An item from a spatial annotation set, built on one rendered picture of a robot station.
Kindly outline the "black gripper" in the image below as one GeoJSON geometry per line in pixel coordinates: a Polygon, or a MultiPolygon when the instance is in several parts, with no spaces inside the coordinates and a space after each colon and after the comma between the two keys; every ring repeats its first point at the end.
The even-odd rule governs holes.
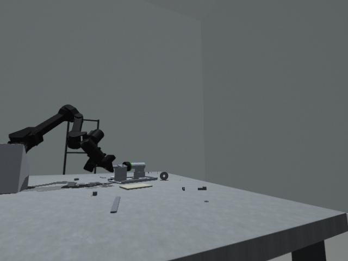
{"type": "Polygon", "coordinates": [[[90,153],[87,154],[88,157],[94,157],[100,163],[97,164],[97,167],[106,168],[109,172],[114,172],[112,162],[116,158],[114,155],[107,155],[103,153],[100,147],[97,147],[90,153]],[[106,156],[106,157],[105,157],[106,156]]]}

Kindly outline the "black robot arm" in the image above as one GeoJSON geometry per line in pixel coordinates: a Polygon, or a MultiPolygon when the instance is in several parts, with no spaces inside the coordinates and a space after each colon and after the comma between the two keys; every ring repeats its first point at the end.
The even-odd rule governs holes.
{"type": "MultiPolygon", "coordinates": [[[[38,146],[43,142],[43,135],[58,126],[63,121],[74,122],[72,130],[67,135],[67,146],[71,149],[82,148],[87,154],[96,148],[96,144],[104,137],[104,133],[100,129],[92,130],[89,134],[81,132],[83,124],[83,115],[72,105],[66,104],[62,106],[59,112],[42,122],[36,127],[27,127],[20,131],[9,134],[10,141],[7,144],[24,144],[25,152],[31,148],[38,146]],[[75,117],[75,118],[74,118],[75,117]],[[83,140],[81,141],[81,136],[83,140]]],[[[84,166],[84,170],[93,172],[96,164],[100,162],[94,157],[84,166]]]]}

